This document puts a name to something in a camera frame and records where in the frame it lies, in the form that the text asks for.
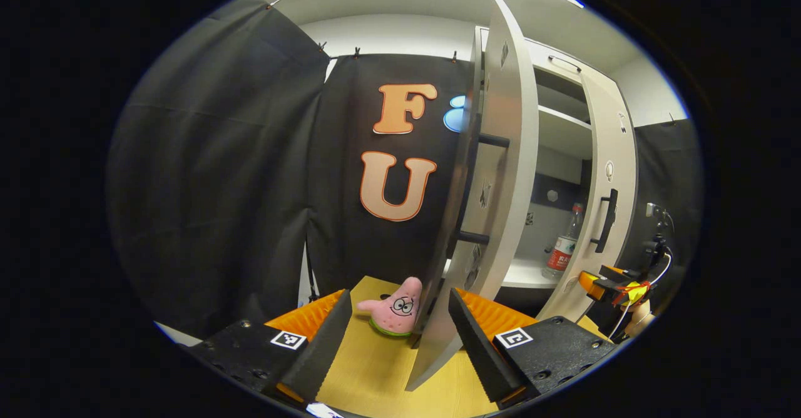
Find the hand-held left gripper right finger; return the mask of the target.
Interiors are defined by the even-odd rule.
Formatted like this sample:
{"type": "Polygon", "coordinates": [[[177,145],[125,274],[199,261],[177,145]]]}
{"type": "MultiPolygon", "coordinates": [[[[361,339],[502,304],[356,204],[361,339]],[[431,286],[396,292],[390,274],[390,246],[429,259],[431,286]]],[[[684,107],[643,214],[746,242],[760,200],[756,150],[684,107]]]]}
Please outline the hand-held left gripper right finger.
{"type": "Polygon", "coordinates": [[[557,389],[617,347],[567,318],[537,320],[461,288],[450,290],[448,312],[484,392],[498,406],[557,389]]]}

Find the white board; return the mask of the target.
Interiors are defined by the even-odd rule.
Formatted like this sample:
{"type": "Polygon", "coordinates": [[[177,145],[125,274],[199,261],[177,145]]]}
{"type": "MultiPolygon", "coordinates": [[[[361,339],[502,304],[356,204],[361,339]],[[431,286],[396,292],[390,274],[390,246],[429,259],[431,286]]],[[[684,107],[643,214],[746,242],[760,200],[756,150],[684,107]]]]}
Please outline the white board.
{"type": "Polygon", "coordinates": [[[166,335],[166,337],[171,339],[176,344],[182,344],[187,347],[194,347],[195,345],[198,345],[203,342],[203,339],[198,339],[189,334],[179,332],[178,330],[172,329],[171,327],[158,323],[157,321],[154,321],[153,324],[157,326],[158,329],[160,329],[161,332],[163,332],[166,335]]]}

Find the clear plastic bottle red label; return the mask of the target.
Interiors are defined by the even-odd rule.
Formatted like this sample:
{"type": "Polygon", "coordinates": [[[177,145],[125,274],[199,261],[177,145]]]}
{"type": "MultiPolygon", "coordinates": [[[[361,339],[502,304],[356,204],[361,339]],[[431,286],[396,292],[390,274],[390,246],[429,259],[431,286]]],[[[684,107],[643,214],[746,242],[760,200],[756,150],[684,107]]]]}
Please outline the clear plastic bottle red label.
{"type": "Polygon", "coordinates": [[[584,206],[581,202],[573,204],[570,219],[563,233],[557,236],[550,256],[543,268],[543,276],[548,279],[558,279],[563,276],[573,252],[578,244],[578,238],[583,227],[584,206]]]}

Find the black backdrop cloth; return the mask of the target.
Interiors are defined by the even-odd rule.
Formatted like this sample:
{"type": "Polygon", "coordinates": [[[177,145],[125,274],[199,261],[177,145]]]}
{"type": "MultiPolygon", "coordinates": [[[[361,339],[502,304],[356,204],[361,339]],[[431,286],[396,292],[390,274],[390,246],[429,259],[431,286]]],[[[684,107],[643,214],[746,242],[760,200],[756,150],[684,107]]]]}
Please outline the black backdrop cloth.
{"type": "Polygon", "coordinates": [[[151,65],[110,145],[113,247],[153,319],[207,339],[295,309],[309,142],[329,57],[234,0],[151,65]]]}
{"type": "Polygon", "coordinates": [[[619,264],[639,261],[643,244],[663,233],[673,258],[670,269],[653,290],[653,313],[665,309],[677,293],[698,246],[703,220],[703,160],[696,129],[690,120],[636,127],[637,196],[619,264]],[[663,207],[662,219],[646,216],[646,204],[663,207]]]}
{"type": "Polygon", "coordinates": [[[309,266],[322,293],[365,276],[426,279],[457,158],[452,99],[472,65],[409,54],[341,56],[309,153],[309,266]]]}

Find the pink starfish plush toy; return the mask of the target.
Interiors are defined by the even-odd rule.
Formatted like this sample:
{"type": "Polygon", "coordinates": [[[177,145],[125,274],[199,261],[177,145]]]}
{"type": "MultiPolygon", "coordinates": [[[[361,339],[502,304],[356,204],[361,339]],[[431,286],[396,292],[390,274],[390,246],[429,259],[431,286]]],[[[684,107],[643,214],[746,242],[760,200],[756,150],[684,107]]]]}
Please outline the pink starfish plush toy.
{"type": "Polygon", "coordinates": [[[391,337],[409,337],[417,321],[422,281],[409,277],[389,295],[357,303],[357,309],[370,313],[369,323],[378,332],[391,337]]]}

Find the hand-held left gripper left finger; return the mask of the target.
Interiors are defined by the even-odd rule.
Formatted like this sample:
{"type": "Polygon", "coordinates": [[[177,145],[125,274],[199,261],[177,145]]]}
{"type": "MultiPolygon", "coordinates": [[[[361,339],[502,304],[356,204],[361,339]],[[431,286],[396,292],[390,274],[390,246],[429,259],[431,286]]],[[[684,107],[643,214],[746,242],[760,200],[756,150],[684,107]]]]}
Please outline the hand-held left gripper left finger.
{"type": "Polygon", "coordinates": [[[185,350],[217,374],[289,406],[314,402],[352,315],[341,289],[266,323],[240,319],[185,350]]]}

